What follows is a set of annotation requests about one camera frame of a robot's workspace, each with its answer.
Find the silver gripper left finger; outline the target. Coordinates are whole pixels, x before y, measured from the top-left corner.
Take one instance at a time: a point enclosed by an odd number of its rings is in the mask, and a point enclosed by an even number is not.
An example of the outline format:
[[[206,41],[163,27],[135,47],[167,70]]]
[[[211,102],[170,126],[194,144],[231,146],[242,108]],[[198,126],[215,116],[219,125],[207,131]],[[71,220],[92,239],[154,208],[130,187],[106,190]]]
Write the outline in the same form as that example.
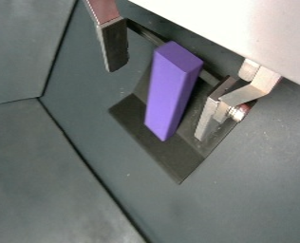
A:
[[[128,62],[127,21],[115,0],[83,0],[102,48],[104,67],[115,72]]]

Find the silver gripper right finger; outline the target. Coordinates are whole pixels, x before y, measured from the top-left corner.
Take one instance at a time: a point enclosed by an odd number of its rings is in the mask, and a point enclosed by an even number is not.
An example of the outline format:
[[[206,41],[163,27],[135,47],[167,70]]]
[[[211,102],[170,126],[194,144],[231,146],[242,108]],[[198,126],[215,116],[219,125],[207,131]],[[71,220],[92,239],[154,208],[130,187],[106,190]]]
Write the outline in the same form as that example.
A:
[[[247,103],[267,95],[282,76],[246,59],[237,73],[246,85],[231,90],[237,84],[233,77],[227,77],[206,99],[205,107],[197,123],[194,137],[203,140],[209,135],[213,121],[223,123],[229,118],[241,122],[249,112]]]

